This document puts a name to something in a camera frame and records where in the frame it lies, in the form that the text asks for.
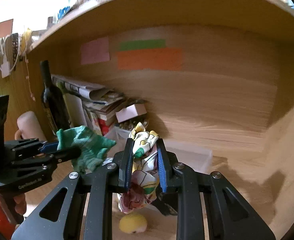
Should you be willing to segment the person's hand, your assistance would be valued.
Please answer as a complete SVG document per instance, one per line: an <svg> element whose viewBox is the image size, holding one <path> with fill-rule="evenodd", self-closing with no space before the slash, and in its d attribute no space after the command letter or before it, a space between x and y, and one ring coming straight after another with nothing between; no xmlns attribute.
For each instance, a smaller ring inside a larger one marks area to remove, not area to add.
<svg viewBox="0 0 294 240"><path fill-rule="evenodd" d="M24 193L17 195L13 197L13 200L15 201L15 211L20 215L24 215L27 211L26 195Z"/></svg>

